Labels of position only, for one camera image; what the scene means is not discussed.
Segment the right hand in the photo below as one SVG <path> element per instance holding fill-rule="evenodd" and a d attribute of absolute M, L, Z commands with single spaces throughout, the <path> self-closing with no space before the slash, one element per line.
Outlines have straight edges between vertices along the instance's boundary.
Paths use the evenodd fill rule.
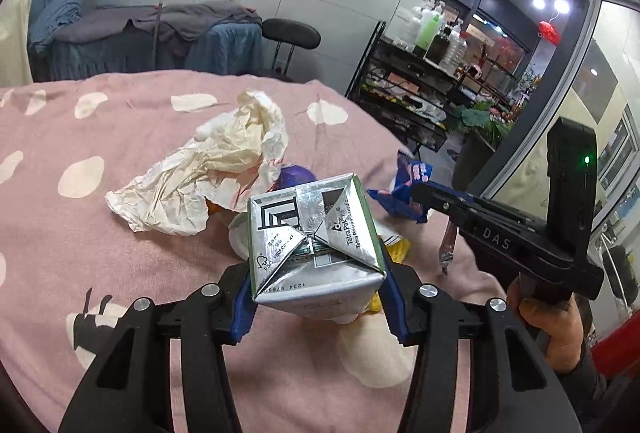
<path fill-rule="evenodd" d="M 544 356 L 555 372 L 569 373 L 578 366 L 585 334 L 574 294 L 562 307 L 549 305 L 524 297 L 520 281 L 515 279 L 506 293 L 506 302 L 524 323 L 549 336 Z"/>

